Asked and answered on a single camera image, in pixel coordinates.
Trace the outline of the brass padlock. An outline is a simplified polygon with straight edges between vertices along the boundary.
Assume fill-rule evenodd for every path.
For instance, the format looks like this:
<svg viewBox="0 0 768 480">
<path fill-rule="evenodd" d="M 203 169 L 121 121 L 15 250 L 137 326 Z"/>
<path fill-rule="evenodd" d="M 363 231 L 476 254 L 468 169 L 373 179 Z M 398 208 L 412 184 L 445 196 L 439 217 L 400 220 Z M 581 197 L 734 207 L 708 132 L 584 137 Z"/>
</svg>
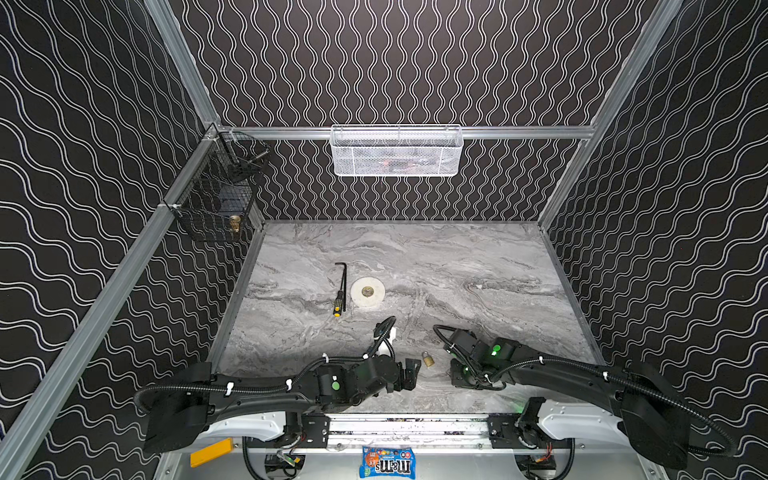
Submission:
<svg viewBox="0 0 768 480">
<path fill-rule="evenodd" d="M 433 357 L 427 351 L 422 353 L 422 361 L 427 368 L 431 368 L 435 364 Z"/>
</svg>

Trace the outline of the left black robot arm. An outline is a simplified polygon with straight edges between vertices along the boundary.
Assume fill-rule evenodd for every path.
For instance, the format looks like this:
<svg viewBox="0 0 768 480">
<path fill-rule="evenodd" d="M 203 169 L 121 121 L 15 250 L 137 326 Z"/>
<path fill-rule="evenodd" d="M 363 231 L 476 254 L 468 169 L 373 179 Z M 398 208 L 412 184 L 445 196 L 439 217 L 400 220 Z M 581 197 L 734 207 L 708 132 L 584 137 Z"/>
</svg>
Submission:
<svg viewBox="0 0 768 480">
<path fill-rule="evenodd" d="M 396 359 L 389 340 L 395 322 L 390 316 L 377 323 L 364 353 L 323 355 L 292 375 L 233 377 L 214 372 L 210 362 L 200 362 L 140 388 L 134 403 L 148 416 L 143 450 L 180 450 L 218 422 L 265 413 L 283 414 L 289 429 L 275 437 L 291 438 L 299 434 L 304 415 L 341 413 L 382 392 L 414 390 L 422 361 Z"/>
</svg>

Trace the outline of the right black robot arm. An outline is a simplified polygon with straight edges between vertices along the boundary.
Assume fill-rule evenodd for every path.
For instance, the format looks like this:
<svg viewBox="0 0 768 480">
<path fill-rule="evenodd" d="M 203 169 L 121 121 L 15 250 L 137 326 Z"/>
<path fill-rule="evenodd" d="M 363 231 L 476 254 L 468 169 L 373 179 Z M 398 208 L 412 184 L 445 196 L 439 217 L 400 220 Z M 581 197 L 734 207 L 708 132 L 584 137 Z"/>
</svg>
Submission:
<svg viewBox="0 0 768 480">
<path fill-rule="evenodd" d="M 457 388 L 502 391 L 523 385 L 582 400 L 610 414 L 617 437 L 636 453 L 669 469 L 685 469 L 692 455 L 728 458 L 737 452 L 723 427 L 648 364 L 594 365 L 503 337 L 486 343 L 466 329 L 436 325 L 433 331 L 453 357 L 451 383 Z"/>
</svg>

